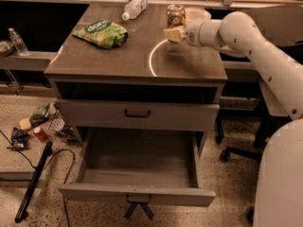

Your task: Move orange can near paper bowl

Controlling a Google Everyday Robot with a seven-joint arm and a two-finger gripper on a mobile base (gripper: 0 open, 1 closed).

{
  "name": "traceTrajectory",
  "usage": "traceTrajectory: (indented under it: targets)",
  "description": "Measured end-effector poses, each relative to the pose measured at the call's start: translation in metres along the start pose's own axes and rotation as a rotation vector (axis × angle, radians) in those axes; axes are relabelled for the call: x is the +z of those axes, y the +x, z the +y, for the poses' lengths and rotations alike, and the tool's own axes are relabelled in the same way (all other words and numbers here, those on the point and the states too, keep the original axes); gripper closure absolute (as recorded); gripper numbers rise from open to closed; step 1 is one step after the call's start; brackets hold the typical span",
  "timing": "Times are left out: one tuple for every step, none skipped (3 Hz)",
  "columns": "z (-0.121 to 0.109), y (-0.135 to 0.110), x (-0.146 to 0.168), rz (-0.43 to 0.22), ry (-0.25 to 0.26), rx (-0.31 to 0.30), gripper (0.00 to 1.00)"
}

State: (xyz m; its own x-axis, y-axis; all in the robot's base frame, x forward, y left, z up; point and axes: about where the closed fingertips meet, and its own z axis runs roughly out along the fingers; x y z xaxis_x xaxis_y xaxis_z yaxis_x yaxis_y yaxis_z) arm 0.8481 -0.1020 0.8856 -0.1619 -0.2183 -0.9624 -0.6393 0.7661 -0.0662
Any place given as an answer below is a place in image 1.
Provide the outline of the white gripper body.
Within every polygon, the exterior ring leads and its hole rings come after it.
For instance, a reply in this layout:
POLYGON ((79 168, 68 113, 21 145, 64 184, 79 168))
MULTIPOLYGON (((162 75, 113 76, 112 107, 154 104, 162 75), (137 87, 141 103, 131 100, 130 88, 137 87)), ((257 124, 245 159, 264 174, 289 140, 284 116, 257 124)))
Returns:
POLYGON ((211 28, 209 20, 192 20, 185 26, 186 42, 191 46, 211 46, 211 28))

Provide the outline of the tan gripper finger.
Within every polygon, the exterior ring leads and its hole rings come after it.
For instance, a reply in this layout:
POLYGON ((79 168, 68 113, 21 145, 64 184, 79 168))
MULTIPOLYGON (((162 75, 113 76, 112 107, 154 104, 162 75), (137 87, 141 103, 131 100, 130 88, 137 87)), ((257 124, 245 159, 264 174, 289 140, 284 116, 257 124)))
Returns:
POLYGON ((180 43, 185 38, 185 30, 183 26, 165 28, 163 32, 166 39, 173 43, 180 43))

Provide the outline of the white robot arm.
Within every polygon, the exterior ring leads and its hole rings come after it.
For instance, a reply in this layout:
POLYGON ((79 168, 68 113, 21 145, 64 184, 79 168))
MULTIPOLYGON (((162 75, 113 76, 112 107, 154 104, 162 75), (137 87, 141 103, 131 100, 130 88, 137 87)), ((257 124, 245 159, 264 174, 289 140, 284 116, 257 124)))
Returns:
POLYGON ((303 65, 267 41, 240 11, 164 29, 175 43, 241 54, 258 71, 291 121, 267 142, 259 171, 253 227, 303 227, 303 65))

